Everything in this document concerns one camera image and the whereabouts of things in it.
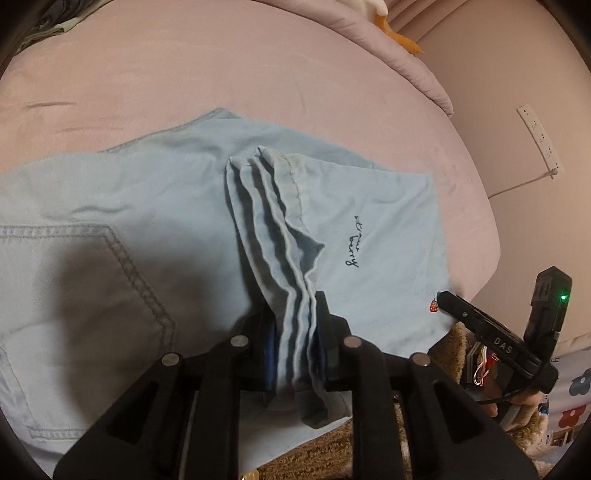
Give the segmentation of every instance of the pink wall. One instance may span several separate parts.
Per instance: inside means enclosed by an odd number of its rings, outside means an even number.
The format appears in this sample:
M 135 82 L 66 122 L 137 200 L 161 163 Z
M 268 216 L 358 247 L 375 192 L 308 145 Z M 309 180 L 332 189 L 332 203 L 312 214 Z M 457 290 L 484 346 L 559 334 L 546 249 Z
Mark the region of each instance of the pink wall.
M 501 261 L 477 295 L 480 308 L 521 333 L 537 273 L 573 277 L 561 340 L 591 330 L 591 73 L 535 0 L 468 0 L 420 41 L 448 91 L 456 129 L 486 191 L 545 172 L 516 112 L 528 103 L 549 133 L 565 174 L 491 199 Z

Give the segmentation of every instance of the human hand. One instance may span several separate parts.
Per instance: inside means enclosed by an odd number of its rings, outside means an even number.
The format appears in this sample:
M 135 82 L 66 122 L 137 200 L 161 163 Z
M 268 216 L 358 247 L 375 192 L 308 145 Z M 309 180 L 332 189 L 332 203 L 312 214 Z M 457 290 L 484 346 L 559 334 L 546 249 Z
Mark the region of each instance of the human hand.
M 485 400 L 491 400 L 503 396 L 503 392 L 496 382 L 496 376 L 497 372 L 495 364 L 484 379 Z M 541 392 L 528 389 L 510 399 L 509 402 L 513 405 L 520 405 L 521 409 L 513 422 L 507 426 L 506 431 L 511 432 L 520 429 L 521 427 L 525 427 L 530 422 L 532 415 L 538 410 L 538 406 L 542 402 L 543 397 L 544 395 Z M 480 407 L 491 417 L 496 417 L 499 413 L 499 409 L 495 403 L 481 405 Z

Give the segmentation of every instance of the cable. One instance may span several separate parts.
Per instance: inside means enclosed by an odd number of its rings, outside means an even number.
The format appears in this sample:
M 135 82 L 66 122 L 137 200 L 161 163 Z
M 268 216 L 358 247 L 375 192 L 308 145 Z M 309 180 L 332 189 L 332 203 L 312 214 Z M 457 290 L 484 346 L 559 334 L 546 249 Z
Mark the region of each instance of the cable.
M 539 372 L 543 371 L 544 368 L 546 368 L 549 364 L 550 364 L 550 360 L 546 360 L 543 364 L 541 364 L 540 369 L 538 370 L 538 374 L 539 374 Z M 509 392 L 499 398 L 492 398 L 490 400 L 478 400 L 477 403 L 479 405 L 490 405 L 491 403 L 501 403 L 504 401 L 508 401 L 508 400 L 512 399 L 513 397 L 519 395 L 520 393 L 523 393 L 524 391 L 529 390 L 530 388 L 533 388 L 533 386 L 535 385 L 535 381 L 538 377 L 538 374 L 536 374 L 534 376 L 534 378 L 532 378 L 530 380 L 530 382 L 522 388 L 518 388 L 517 390 L 513 390 L 512 392 Z
M 478 400 L 478 404 L 479 405 L 490 405 L 491 403 L 501 403 L 507 400 L 512 399 L 513 397 L 519 395 L 520 393 L 524 392 L 525 390 L 527 390 L 531 385 L 528 385 L 526 387 L 520 388 L 518 390 L 513 390 L 513 392 L 508 393 L 507 395 L 503 395 L 502 397 L 499 398 L 491 398 L 490 400 Z
M 519 187 L 522 187 L 524 185 L 528 185 L 530 183 L 533 183 L 535 181 L 544 179 L 546 177 L 552 177 L 552 176 L 556 175 L 557 173 L 558 173 L 558 171 L 555 168 L 553 168 L 552 170 L 547 171 L 546 173 L 544 173 L 541 177 L 537 177 L 536 179 L 525 181 L 523 183 L 520 183 L 519 185 L 515 185 L 514 187 L 511 187 L 511 188 L 508 188 L 508 189 L 505 189 L 505 190 L 501 190 L 500 192 L 497 192 L 497 193 L 493 193 L 490 197 L 488 197 L 488 199 L 490 200 L 491 198 L 494 198 L 497 195 L 500 195 L 501 193 L 510 192 L 511 190 L 518 189 Z

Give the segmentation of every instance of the back pocket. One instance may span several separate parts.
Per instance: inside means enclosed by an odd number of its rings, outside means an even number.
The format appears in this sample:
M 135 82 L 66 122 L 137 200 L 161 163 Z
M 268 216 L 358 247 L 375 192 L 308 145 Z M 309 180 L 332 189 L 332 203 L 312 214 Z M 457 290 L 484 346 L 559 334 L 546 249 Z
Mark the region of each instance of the back pocket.
M 79 438 L 173 341 L 110 227 L 0 226 L 2 408 L 33 438 Z

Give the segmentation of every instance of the pink bed sheet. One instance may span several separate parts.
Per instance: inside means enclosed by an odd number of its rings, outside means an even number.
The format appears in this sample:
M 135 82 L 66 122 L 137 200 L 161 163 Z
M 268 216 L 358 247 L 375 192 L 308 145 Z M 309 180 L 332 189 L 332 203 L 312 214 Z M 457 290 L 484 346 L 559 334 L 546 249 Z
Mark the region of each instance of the pink bed sheet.
M 9 65 L 0 80 L 0 170 L 105 149 L 226 107 L 391 170 L 431 174 L 453 284 L 471 299 L 495 271 L 499 239 L 447 95 L 370 22 L 343 16 L 338 26 L 335 11 L 323 12 L 347 38 L 249 0 L 111 2 Z

